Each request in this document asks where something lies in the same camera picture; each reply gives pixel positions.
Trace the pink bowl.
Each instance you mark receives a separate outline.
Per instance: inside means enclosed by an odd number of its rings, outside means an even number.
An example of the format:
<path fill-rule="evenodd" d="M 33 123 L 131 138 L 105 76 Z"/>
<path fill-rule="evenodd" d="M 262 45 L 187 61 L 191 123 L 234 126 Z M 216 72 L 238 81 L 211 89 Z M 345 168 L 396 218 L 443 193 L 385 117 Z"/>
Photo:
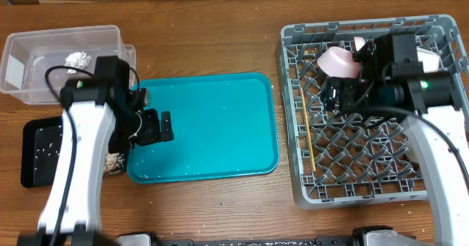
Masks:
<path fill-rule="evenodd" d="M 330 47 L 317 60 L 318 67 L 328 76 L 357 78 L 359 63 L 353 61 L 352 53 L 340 47 Z"/>

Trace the wooden chopstick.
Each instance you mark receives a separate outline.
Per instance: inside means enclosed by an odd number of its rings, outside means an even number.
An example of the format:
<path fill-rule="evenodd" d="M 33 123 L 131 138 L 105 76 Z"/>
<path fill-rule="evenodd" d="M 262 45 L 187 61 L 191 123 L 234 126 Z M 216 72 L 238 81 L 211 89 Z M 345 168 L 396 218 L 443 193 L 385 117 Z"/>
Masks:
<path fill-rule="evenodd" d="M 312 146 L 312 140 L 311 140 L 311 131 L 310 131 L 310 124 L 309 124 L 309 115 L 308 115 L 308 108 L 306 107 L 306 99 L 303 93 L 303 88 L 300 86 L 300 96 L 302 100 L 302 109 L 303 109 L 303 118 L 305 122 L 305 127 L 306 127 L 306 137 L 308 141 L 308 148 L 309 148 L 309 156 L 311 160 L 311 167 L 312 171 L 316 172 L 316 163 L 314 160 L 314 153 L 313 153 L 313 146 Z"/>

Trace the white round plate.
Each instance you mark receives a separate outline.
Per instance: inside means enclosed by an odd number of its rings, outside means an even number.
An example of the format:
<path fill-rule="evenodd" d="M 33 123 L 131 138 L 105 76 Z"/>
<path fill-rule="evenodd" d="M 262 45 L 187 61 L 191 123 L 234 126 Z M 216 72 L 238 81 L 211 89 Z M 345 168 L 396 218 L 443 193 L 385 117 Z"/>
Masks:
<path fill-rule="evenodd" d="M 354 37 L 355 50 L 359 52 L 366 44 L 366 41 L 362 37 Z"/>

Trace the white bowl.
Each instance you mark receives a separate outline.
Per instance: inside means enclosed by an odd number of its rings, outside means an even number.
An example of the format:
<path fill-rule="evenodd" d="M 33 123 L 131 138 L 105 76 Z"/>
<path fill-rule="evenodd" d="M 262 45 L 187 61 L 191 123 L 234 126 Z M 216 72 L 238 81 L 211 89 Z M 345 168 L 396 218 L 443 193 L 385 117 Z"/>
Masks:
<path fill-rule="evenodd" d="M 437 72 L 440 69 L 440 56 L 435 52 L 417 48 L 418 60 L 422 62 L 425 73 Z"/>

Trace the white tissue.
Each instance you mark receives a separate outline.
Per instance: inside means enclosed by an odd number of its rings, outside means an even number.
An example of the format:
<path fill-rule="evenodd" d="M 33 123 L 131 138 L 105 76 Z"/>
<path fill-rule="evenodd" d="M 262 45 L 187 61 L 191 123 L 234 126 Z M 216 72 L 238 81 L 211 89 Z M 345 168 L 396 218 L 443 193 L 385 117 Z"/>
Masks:
<path fill-rule="evenodd" d="M 65 59 L 65 66 L 69 67 L 68 73 L 74 74 L 76 71 L 73 68 L 84 69 L 91 62 L 92 57 L 86 52 L 73 52 Z"/>

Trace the light green cup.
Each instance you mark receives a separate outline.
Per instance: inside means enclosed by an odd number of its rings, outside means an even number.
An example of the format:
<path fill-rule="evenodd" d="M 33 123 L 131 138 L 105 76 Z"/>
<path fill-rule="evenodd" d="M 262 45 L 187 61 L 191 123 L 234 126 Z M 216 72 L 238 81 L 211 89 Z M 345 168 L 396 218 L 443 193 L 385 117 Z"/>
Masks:
<path fill-rule="evenodd" d="M 418 147 L 416 145 L 411 144 L 411 142 L 409 141 L 405 143 L 405 147 L 407 149 L 405 153 L 407 159 L 412 163 L 419 164 Z"/>

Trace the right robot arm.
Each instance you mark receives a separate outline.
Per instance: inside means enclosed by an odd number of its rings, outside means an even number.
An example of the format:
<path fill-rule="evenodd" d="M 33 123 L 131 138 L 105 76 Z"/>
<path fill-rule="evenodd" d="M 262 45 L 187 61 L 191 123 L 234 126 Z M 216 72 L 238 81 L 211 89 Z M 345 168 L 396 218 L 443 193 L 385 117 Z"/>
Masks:
<path fill-rule="evenodd" d="M 353 41 L 353 51 L 333 46 L 317 59 L 325 76 L 323 105 L 338 116 L 358 113 L 401 123 L 423 176 L 435 244 L 467 245 L 468 140 L 452 74 L 440 69 L 436 54 L 416 45 L 413 33 Z"/>

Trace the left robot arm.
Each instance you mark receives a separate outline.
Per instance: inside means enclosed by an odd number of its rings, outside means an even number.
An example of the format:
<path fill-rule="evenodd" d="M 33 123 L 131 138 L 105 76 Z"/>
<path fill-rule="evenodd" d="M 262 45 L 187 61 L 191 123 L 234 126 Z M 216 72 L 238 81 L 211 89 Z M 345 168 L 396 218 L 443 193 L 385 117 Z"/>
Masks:
<path fill-rule="evenodd" d="M 118 56 L 99 56 L 94 72 L 53 93 L 63 108 L 56 173 L 36 233 L 21 234 L 18 245 L 117 245 L 101 228 L 106 154 L 174 140 L 171 114 L 149 107 L 147 89 L 130 89 L 135 73 Z"/>

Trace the grey dishwasher rack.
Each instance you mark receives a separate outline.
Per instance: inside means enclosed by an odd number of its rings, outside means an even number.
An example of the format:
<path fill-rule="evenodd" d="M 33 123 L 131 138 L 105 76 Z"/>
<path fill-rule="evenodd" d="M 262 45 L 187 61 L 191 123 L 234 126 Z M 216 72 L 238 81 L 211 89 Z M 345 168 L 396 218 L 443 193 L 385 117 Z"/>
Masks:
<path fill-rule="evenodd" d="M 287 120 L 292 192 L 301 209 L 424 200 L 420 168 L 406 157 L 404 130 L 395 119 L 381 122 L 325 110 L 317 59 L 326 49 L 355 48 L 389 34 L 412 32 L 416 45 L 440 56 L 462 95 L 468 93 L 468 57 L 456 21 L 449 15 L 290 24 L 278 45 L 278 76 Z M 308 108 L 316 172 L 312 171 L 300 86 Z"/>

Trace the pile of rice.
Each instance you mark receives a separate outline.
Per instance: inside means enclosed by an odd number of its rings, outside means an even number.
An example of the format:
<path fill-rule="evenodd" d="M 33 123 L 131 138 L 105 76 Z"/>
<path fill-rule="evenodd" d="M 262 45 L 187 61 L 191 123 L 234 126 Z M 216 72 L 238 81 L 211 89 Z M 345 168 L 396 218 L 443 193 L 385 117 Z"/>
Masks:
<path fill-rule="evenodd" d="M 123 174 L 127 168 L 127 156 L 125 153 L 106 153 L 103 175 Z"/>

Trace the teal serving tray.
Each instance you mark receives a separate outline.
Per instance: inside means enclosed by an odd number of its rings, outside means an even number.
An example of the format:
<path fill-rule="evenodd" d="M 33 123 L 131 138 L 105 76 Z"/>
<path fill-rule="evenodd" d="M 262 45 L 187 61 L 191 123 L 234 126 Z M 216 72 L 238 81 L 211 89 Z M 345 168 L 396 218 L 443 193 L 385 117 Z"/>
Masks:
<path fill-rule="evenodd" d="M 139 184 L 268 174 L 279 162 L 271 83 L 258 72 L 144 80 L 174 140 L 136 146 L 128 176 Z"/>

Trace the black tray bin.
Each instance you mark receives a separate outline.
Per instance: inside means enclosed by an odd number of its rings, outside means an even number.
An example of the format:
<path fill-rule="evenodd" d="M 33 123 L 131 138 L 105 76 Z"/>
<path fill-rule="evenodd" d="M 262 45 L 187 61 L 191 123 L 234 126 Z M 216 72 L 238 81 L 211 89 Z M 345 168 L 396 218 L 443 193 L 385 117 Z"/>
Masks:
<path fill-rule="evenodd" d="M 55 116 L 27 122 L 23 128 L 21 184 L 26 188 L 50 186 L 62 145 L 62 118 Z M 112 139 L 109 153 L 122 152 L 127 156 L 132 145 Z"/>

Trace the clear plastic bin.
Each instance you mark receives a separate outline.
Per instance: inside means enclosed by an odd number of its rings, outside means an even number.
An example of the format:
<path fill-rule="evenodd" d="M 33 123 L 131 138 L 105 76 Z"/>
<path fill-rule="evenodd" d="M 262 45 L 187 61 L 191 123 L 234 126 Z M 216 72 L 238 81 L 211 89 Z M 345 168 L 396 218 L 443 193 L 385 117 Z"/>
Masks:
<path fill-rule="evenodd" d="M 83 67 L 93 73 L 99 56 L 118 56 L 136 67 L 136 49 L 125 44 L 115 25 L 27 31 L 11 34 L 1 58 L 1 92 L 28 105 L 51 105 L 56 100 L 45 82 L 45 72 L 70 60 L 87 58 Z"/>

